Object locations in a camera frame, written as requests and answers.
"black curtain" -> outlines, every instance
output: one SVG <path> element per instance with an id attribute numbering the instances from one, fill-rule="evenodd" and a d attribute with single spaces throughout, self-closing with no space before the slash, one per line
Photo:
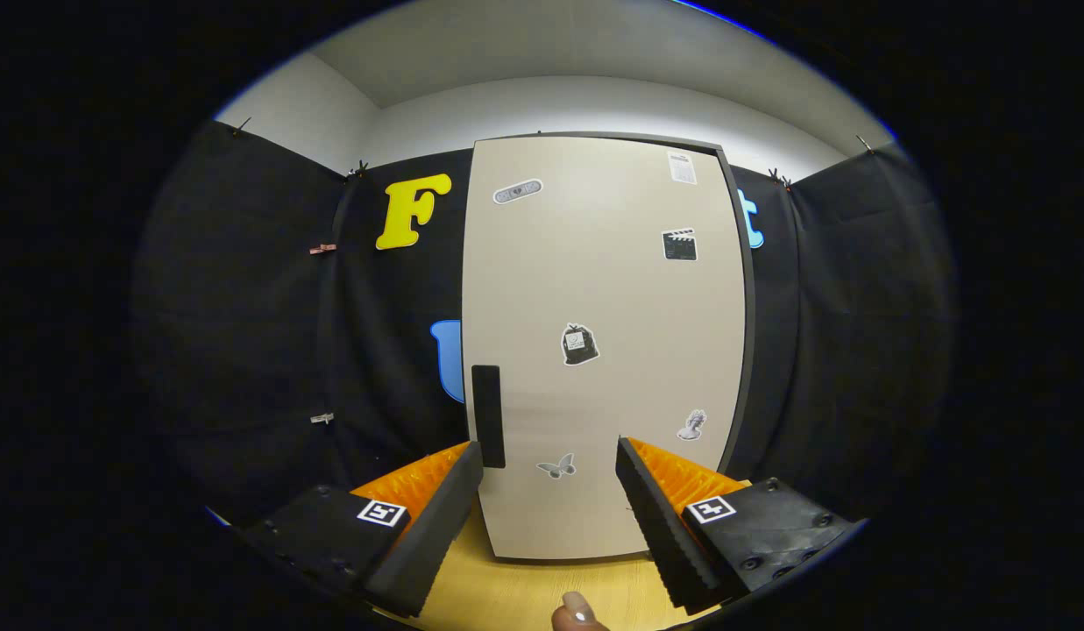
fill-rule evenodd
<path id="1" fill-rule="evenodd" d="M 756 476 L 848 519 L 917 467 L 950 384 L 958 313 L 942 215 L 894 144 L 790 185 L 798 228 L 793 379 Z"/>
<path id="2" fill-rule="evenodd" d="M 771 176 L 733 167 L 753 231 L 762 242 L 751 248 L 754 336 L 751 381 L 733 454 L 725 475 L 750 479 L 778 426 L 787 398 L 798 339 L 798 235 L 786 188 Z"/>
<path id="3" fill-rule="evenodd" d="M 317 359 L 318 257 L 343 177 L 221 123 L 199 129 L 149 215 L 133 269 L 138 372 L 168 456 L 248 523 L 348 482 Z"/>
<path id="4" fill-rule="evenodd" d="M 220 123 L 196 133 L 145 228 L 133 333 L 149 423 L 227 519 L 468 440 L 430 327 L 461 319 L 470 155 L 348 179 Z M 441 175 L 451 190 L 427 191 L 417 243 L 378 249 L 386 188 Z M 763 242 L 751 249 L 751 387 L 726 473 L 870 513 L 915 463 L 945 388 L 954 311 L 938 208 L 894 147 L 790 193 L 733 175 Z M 335 250 L 309 255 L 320 244 Z"/>

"door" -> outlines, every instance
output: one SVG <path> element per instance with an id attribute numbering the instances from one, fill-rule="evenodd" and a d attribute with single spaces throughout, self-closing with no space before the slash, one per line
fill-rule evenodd
<path id="1" fill-rule="evenodd" d="M 475 144 L 461 336 L 494 554 L 646 551 L 616 477 L 620 436 L 721 464 L 745 340 L 734 213 L 711 155 L 581 137 Z"/>

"wooden floor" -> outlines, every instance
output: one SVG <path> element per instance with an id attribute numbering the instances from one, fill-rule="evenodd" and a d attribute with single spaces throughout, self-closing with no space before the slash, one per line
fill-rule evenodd
<path id="1" fill-rule="evenodd" d="M 499 561 L 476 500 L 421 616 L 399 619 L 427 631 L 550 631 L 550 615 L 560 606 L 560 595 L 573 590 L 584 594 L 597 619 L 612 631 L 657 631 L 719 608 L 685 615 L 671 606 L 646 554 L 581 562 Z"/>

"ceiling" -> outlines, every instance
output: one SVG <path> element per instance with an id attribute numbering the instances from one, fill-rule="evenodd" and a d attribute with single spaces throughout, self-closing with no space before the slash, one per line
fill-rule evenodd
<path id="1" fill-rule="evenodd" d="M 766 113 L 851 156 L 890 132 L 837 85 L 743 28 L 671 0 L 416 0 L 312 51 L 378 107 L 487 80 L 610 76 Z"/>

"fingernail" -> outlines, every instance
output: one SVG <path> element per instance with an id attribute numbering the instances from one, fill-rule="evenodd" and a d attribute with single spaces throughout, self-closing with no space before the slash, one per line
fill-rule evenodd
<path id="1" fill-rule="evenodd" d="M 589 601 L 584 600 L 581 592 L 566 592 L 560 600 L 578 623 L 594 624 L 597 620 L 597 617 L 592 613 L 592 607 L 589 606 Z"/>

